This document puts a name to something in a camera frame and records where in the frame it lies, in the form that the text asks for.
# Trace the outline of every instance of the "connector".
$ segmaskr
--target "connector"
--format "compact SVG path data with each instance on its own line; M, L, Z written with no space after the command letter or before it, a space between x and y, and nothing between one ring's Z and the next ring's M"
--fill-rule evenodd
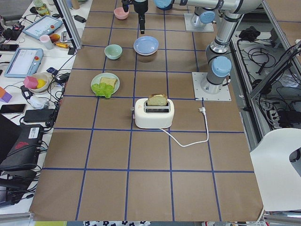
M198 111L203 113L203 115L206 114L206 109L204 107L199 108Z
M79 16L79 15L75 15L74 19L81 22L81 23L84 23L84 22L87 21L85 18L83 18L82 16Z

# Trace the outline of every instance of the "light blue robot cap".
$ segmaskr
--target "light blue robot cap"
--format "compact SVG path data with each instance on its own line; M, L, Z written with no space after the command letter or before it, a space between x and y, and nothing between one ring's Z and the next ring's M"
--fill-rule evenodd
M220 78L226 77L232 68L231 61L225 56L218 56L212 62L212 72Z
M212 21L214 21L215 12L213 11L204 12L199 16L199 18L203 24L211 23Z
M153 0L158 8L166 8L173 0Z

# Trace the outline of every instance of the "white toaster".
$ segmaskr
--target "white toaster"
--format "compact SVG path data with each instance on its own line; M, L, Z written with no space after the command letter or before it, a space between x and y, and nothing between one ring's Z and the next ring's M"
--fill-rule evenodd
M134 107L136 126L142 129L164 129L171 126L174 104L167 99L166 106L147 106L147 98L138 99Z

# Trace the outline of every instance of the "metal base plate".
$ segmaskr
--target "metal base plate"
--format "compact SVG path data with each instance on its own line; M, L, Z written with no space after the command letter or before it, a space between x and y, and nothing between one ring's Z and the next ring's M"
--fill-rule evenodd
M205 101L231 101L231 96L229 92L228 86L223 86L221 91L217 94L209 94L206 93L201 88L201 81L204 77L207 76L207 72L193 72L192 79L193 79L193 87L194 87L194 96L196 100L205 100Z
M191 18L193 17L193 15L193 13L184 13L185 26L187 32L214 32L212 23L208 23L203 27L193 26L191 24Z

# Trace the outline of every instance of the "blue plate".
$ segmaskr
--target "blue plate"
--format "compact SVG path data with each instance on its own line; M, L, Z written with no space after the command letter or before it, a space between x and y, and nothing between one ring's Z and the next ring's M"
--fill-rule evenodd
M134 42L134 50L144 56L154 54L158 47L158 40L151 36L140 37Z

